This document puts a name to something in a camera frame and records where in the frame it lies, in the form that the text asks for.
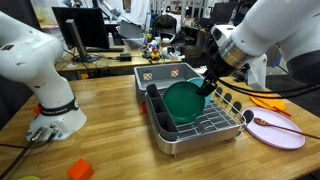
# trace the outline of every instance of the dish rack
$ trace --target dish rack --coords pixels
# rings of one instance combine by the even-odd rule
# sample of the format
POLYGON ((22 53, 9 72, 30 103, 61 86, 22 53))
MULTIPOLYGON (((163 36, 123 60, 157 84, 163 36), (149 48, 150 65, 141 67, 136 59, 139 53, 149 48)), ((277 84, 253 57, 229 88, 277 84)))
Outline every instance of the dish rack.
POLYGON ((203 113, 191 123, 172 120, 162 99, 164 91, 158 90, 156 84, 150 84, 145 99, 157 145, 165 154, 176 155, 215 142, 231 141, 240 134, 245 122, 240 113, 241 103, 231 104, 231 98, 222 97, 222 91, 213 93, 203 113))

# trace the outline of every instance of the desk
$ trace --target desk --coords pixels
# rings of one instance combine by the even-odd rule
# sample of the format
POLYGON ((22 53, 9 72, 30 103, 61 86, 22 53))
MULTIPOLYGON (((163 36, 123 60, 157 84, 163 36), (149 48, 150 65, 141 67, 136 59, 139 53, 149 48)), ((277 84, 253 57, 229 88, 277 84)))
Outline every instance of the desk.
MULTIPOLYGON (((70 84, 75 87, 87 123, 64 141, 30 150, 8 179, 26 175, 68 179, 66 170, 79 158, 92 165, 93 180, 294 179, 320 168, 319 140, 306 138, 302 148, 287 151, 263 144, 246 131, 231 143, 200 147, 179 153, 174 159, 157 147, 148 117, 140 112, 133 75, 70 84)), ((232 92, 243 109, 254 106, 248 96, 226 88, 224 92, 232 92)), ((304 132, 319 135, 319 118, 288 100, 284 102, 293 122, 304 132)), ((26 144, 24 136, 36 105, 33 96, 0 132, 1 143, 26 144)), ((0 148, 1 173, 20 151, 0 148)))
MULTIPOLYGON (((128 67, 135 67, 135 66, 145 66, 151 65, 150 62, 142 58, 141 52, 138 50, 131 50, 131 51, 124 51, 123 53, 131 53, 132 61, 124 61, 120 62, 118 60, 110 60, 110 59, 100 59, 98 61, 92 63, 85 63, 88 69, 97 70, 97 69, 106 69, 106 68, 128 68, 128 67)), ((101 54, 105 57, 117 57, 120 55, 119 52, 112 52, 112 53, 92 53, 92 54, 101 54)), ((162 61, 152 61, 153 64, 161 64, 162 61)), ((165 60, 165 63, 179 63, 181 60, 165 60)), ((86 67, 82 64, 77 62, 76 65, 73 65, 72 56, 67 55, 55 66, 58 72, 67 72, 67 71, 83 71, 87 70, 86 67)))

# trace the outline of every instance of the green plate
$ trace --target green plate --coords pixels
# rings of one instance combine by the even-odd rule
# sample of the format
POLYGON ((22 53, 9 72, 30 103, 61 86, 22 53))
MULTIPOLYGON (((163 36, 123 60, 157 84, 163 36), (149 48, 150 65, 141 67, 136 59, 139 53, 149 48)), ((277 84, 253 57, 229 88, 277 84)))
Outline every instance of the green plate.
POLYGON ((202 113, 205 97, 196 94, 198 89, 194 83, 181 81, 172 84, 165 91, 163 100, 173 121, 189 123, 202 113))

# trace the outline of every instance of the wooden countertop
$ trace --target wooden countertop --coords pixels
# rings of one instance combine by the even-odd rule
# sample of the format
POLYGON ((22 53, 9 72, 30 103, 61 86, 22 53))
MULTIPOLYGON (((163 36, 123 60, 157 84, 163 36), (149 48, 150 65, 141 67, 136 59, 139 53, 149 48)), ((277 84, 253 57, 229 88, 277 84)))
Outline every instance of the wooden countertop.
MULTIPOLYGON (((58 72, 66 71, 82 71, 88 69, 106 69, 106 68, 125 68, 125 67, 135 67, 135 66, 145 66, 151 65, 148 59, 142 58, 142 53, 138 50, 125 50, 121 53, 130 53, 132 56, 132 61, 123 61, 111 60, 101 58, 95 62, 91 63, 80 63, 72 62, 72 55, 67 54, 60 62, 55 65, 55 68, 58 72)), ((110 53, 90 53, 95 55, 102 55, 109 58, 114 58, 120 55, 119 52, 110 52, 110 53)), ((181 60, 165 60, 165 63, 179 63, 181 60)), ((162 64, 162 61, 152 61, 153 64, 162 64)))
MULTIPOLYGON (((7 179, 33 175, 44 180, 68 179, 66 171, 79 158, 89 162, 92 179, 294 179, 320 168, 320 141, 306 138, 297 150, 270 147, 244 131, 236 140, 218 142, 173 158, 156 144, 147 115, 136 98, 134 76, 70 82, 87 123, 63 141, 28 151, 7 179)), ((248 96, 231 92, 243 109, 255 106, 248 96)), ((302 131, 320 135, 319 118, 284 100, 290 118, 302 131)), ((33 96, 0 131, 0 142, 24 145, 37 105, 33 96)), ((0 173, 19 149, 0 147, 0 173)))

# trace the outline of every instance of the spoon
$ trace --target spoon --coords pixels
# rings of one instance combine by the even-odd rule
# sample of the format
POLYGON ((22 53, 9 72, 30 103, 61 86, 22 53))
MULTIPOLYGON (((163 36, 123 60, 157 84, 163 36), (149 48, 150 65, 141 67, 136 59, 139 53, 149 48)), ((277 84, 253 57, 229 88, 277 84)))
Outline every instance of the spoon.
POLYGON ((273 126, 273 127, 276 127, 276 128, 284 129, 284 130, 291 131, 291 132, 294 132, 294 133, 297 133, 297 134, 301 134, 301 135, 304 135, 304 136, 308 136, 308 137, 311 137, 311 138, 320 139, 320 137, 317 137, 317 136, 314 136, 314 135, 311 135, 311 134, 306 134, 306 133, 302 133, 302 132, 299 132, 299 131, 295 131, 293 129, 288 129, 288 128, 285 128, 285 127, 281 127, 281 126, 276 126, 276 125, 270 124, 267 121, 262 120, 260 118, 254 118, 253 120, 254 120, 255 123, 257 123, 258 125, 261 125, 261 126, 273 126))

